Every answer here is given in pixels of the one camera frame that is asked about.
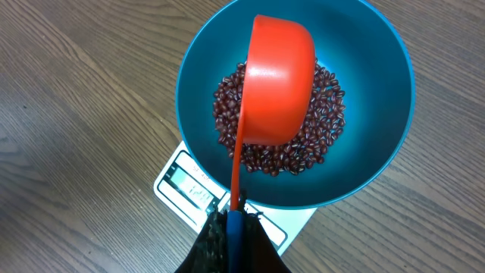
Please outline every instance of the blue bowl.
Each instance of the blue bowl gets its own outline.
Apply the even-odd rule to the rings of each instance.
[[[293,176],[246,172],[241,188],[265,206],[325,206],[369,184],[394,158],[411,126],[415,80],[405,45],[376,8],[359,0],[238,0],[214,15],[186,52],[176,90],[177,119],[199,166],[226,189],[232,160],[217,143],[212,93],[245,61],[257,14],[292,20],[313,36],[321,66],[346,91],[343,135],[325,163]]]

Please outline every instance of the kitchen scale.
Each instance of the kitchen scale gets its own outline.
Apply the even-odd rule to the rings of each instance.
[[[230,193],[211,180],[196,164],[182,142],[153,184],[155,195],[199,233],[208,215],[229,210]],[[272,209],[246,203],[248,213],[263,212],[261,225],[281,256],[316,209]]]

